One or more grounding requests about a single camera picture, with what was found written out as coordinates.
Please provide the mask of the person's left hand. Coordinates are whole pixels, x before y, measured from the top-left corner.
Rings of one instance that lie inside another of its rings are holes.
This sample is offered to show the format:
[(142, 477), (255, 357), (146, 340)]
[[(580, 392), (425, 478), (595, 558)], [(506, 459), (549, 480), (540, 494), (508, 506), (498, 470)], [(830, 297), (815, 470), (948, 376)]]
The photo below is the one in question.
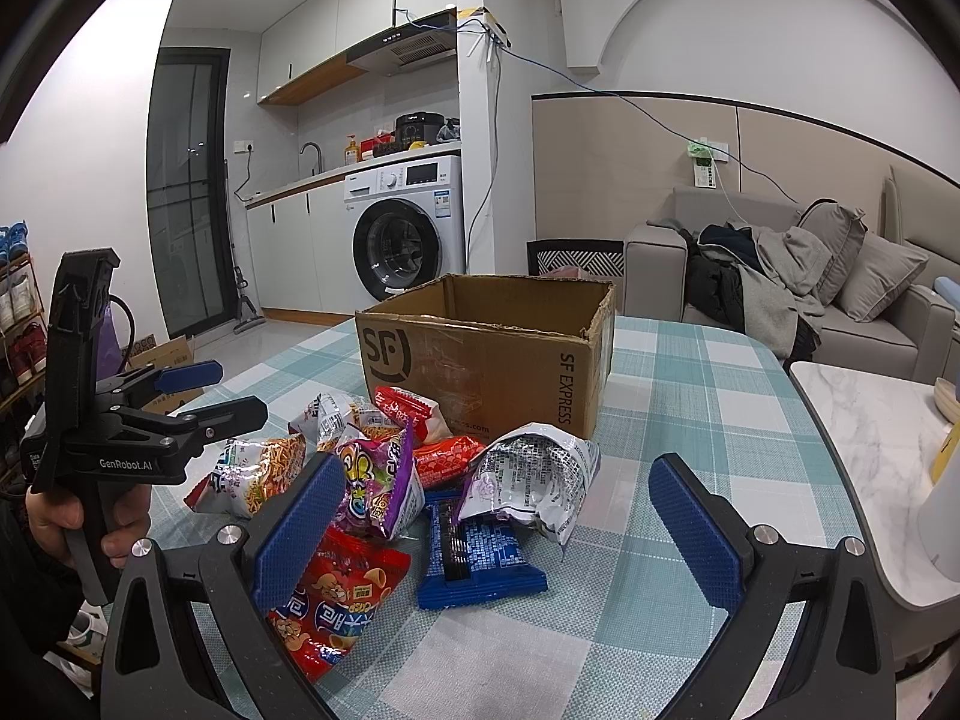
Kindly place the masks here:
[[(116, 569), (125, 566), (133, 544), (148, 535), (150, 500), (148, 486), (135, 486), (114, 504), (112, 520), (116, 528), (101, 539), (101, 550)], [(37, 544), (65, 566), (75, 566), (67, 533), (82, 528), (82, 503), (70, 494), (35, 493), (28, 489), (25, 504), (29, 529)]]

